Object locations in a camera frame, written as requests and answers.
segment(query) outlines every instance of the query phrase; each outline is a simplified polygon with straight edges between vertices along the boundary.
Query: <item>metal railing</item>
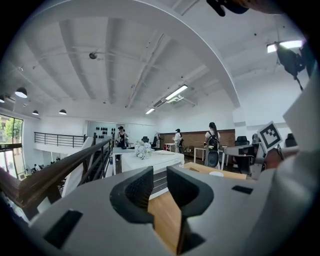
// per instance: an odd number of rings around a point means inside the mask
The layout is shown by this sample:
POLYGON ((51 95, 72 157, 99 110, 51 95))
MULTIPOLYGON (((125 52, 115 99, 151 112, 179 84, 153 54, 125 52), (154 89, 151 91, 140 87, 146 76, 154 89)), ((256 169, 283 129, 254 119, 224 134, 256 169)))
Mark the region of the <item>metal railing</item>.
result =
POLYGON ((83 165, 79 186, 106 177, 111 154, 110 142, 109 138, 96 144, 93 139, 91 147, 48 165, 22 181, 0 167, 0 190, 31 220, 39 213, 37 207, 46 197, 51 204, 61 198, 59 184, 79 165, 83 165), (96 152, 99 154, 89 167, 90 159, 96 152))
POLYGON ((87 136, 73 136, 53 133, 34 132, 34 142, 55 146, 81 148, 87 136))

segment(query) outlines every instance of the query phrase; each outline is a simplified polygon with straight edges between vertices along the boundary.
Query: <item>window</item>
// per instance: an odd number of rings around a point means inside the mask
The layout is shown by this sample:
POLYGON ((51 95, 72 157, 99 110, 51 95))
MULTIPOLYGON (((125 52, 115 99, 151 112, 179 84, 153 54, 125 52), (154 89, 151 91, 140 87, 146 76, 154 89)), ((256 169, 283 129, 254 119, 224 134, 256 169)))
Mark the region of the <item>window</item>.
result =
POLYGON ((23 120, 0 114, 0 144, 22 143, 23 120))
POLYGON ((0 167, 20 179, 25 172, 22 155, 23 120, 0 114, 0 167))

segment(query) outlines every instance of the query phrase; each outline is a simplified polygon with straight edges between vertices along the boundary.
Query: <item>curved ceiling arch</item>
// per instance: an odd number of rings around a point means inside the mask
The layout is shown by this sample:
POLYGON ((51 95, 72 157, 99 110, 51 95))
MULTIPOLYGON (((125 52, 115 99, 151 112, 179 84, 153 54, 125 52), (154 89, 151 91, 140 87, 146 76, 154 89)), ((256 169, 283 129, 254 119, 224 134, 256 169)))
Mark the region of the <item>curved ceiling arch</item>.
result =
POLYGON ((202 31, 194 28, 182 16, 156 2, 141 0, 52 0, 45 2, 29 17, 20 32, 27 34, 40 27, 69 19, 100 16, 137 22, 167 34, 187 46, 214 71, 235 108, 240 101, 234 83, 219 51, 202 31))

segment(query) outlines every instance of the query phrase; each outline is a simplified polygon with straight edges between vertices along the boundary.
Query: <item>flower bouquet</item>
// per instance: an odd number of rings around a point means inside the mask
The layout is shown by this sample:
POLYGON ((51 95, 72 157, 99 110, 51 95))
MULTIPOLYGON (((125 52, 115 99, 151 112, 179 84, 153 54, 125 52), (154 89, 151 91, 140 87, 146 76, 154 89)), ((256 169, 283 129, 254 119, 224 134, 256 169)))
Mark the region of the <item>flower bouquet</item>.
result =
POLYGON ((141 160, 145 159, 146 157, 151 156, 152 151, 154 149, 151 148, 150 143, 144 143, 142 140, 135 143, 134 147, 135 156, 141 158, 141 160))

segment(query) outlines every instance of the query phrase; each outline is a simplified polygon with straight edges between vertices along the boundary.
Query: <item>long black hair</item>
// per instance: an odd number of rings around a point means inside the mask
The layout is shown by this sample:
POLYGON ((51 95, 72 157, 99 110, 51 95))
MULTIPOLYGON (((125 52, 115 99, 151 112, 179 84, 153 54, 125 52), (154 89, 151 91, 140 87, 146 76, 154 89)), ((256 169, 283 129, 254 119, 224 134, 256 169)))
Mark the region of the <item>long black hair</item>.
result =
POLYGON ((216 139, 219 141, 218 130, 214 122, 209 123, 209 127, 213 129, 216 139))

